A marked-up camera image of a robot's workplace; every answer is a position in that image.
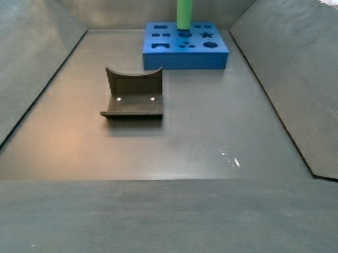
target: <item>metal wall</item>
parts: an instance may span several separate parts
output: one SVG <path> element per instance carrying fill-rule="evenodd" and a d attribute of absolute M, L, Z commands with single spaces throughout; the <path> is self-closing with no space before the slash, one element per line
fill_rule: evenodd
<path fill-rule="evenodd" d="M 85 28 L 53 0 L 0 0 L 0 144 Z"/>
<path fill-rule="evenodd" d="M 173 21 L 176 0 L 57 0 L 89 29 L 143 29 L 147 22 Z M 256 0 L 195 0 L 193 21 L 228 29 Z"/>
<path fill-rule="evenodd" d="M 312 173 L 338 178 L 338 11 L 318 0 L 259 0 L 232 36 Z"/>

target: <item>metal floor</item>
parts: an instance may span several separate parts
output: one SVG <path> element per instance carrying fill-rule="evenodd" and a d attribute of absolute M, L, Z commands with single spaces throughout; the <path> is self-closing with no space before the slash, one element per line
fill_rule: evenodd
<path fill-rule="evenodd" d="M 0 179 L 287 179 L 310 175 L 225 31 L 223 70 L 164 72 L 163 120 L 106 121 L 104 68 L 143 71 L 143 31 L 89 31 L 0 150 Z"/>
<path fill-rule="evenodd" d="M 104 67 L 141 70 L 143 32 L 86 34 L 0 150 L 2 252 L 338 251 L 336 183 L 223 36 L 225 71 L 165 71 L 163 121 L 106 122 Z M 153 180 L 187 178 L 212 180 Z"/>

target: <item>green peg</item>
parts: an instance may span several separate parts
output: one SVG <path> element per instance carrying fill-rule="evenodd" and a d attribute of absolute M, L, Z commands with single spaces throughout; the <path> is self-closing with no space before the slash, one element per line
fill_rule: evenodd
<path fill-rule="evenodd" d="M 176 28 L 188 30 L 191 23 L 192 0 L 176 0 Z"/>

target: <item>blue foam block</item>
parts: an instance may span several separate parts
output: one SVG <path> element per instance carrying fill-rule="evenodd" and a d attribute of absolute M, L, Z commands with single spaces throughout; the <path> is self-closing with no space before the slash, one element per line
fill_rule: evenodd
<path fill-rule="evenodd" d="M 191 23 L 188 31 L 175 22 L 147 23 L 144 69 L 223 69 L 228 49 L 213 23 Z"/>

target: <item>circular hole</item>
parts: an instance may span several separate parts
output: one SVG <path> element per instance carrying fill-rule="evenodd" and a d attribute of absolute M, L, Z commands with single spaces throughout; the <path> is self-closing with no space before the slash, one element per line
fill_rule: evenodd
<path fill-rule="evenodd" d="M 215 42 L 205 42 L 203 45 L 208 48 L 215 48 L 217 46 Z"/>
<path fill-rule="evenodd" d="M 179 35 L 180 37 L 183 37 L 183 38 L 188 38 L 188 37 L 192 36 L 192 34 L 191 34 L 189 32 L 180 32 L 177 35 Z"/>

